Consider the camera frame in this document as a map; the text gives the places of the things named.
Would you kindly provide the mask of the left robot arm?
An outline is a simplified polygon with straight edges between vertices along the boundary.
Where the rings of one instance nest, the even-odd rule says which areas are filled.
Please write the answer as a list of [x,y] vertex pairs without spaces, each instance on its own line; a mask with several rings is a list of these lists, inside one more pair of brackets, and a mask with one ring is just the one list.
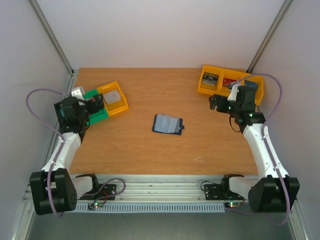
[[59,140],[47,164],[29,178],[34,209],[37,215],[73,211],[82,196],[96,199],[101,187],[95,174],[87,173],[72,179],[69,169],[90,125],[89,117],[105,107],[102,94],[84,99],[72,93],[54,104]]

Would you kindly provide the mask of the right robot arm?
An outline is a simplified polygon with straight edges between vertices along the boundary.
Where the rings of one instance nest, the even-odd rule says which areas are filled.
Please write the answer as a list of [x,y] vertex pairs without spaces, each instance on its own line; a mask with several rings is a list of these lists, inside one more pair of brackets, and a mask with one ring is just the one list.
[[256,111],[256,91],[250,86],[233,86],[229,96],[214,94],[210,108],[229,114],[249,144],[258,170],[253,183],[240,174],[226,174],[220,191],[225,198],[236,194],[248,200],[254,213],[289,213],[300,189],[279,160],[269,136],[263,113]]

